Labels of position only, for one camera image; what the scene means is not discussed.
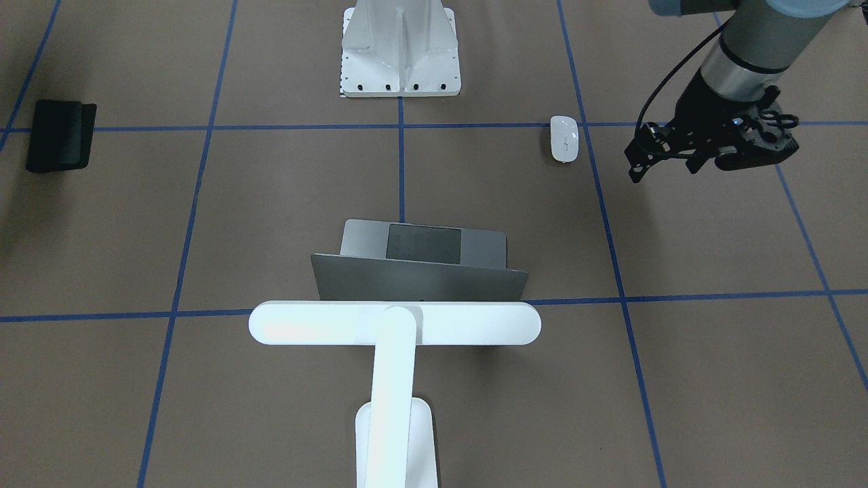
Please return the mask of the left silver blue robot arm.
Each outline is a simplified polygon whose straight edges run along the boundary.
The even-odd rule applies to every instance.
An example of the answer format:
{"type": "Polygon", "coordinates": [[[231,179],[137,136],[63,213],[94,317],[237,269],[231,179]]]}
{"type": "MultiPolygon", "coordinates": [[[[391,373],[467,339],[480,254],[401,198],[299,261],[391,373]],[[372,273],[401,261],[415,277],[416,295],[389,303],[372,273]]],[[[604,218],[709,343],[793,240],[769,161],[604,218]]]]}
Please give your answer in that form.
{"type": "Polygon", "coordinates": [[[639,112],[624,154],[629,176],[641,182],[651,167],[684,161],[695,174],[707,161],[722,171],[757,169],[783,163],[799,150],[793,129],[797,115],[778,104],[779,77],[797,61],[846,1],[651,1],[659,16],[730,12],[730,18],[704,38],[711,49],[660,125],[639,112]]]}

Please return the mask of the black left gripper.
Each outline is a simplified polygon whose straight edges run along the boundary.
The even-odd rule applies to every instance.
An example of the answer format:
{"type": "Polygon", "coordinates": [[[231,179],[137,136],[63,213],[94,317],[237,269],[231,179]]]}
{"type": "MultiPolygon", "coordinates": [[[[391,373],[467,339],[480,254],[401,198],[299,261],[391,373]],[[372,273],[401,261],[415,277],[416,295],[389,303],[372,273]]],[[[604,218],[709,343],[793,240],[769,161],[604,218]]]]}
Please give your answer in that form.
{"type": "Polygon", "coordinates": [[[759,101],[764,87],[746,101],[735,101],[716,91],[698,69],[675,106],[675,116],[668,125],[639,125],[624,150],[633,184],[641,182],[651,167],[669,159],[710,160],[717,154],[720,123],[723,117],[759,101]]]}

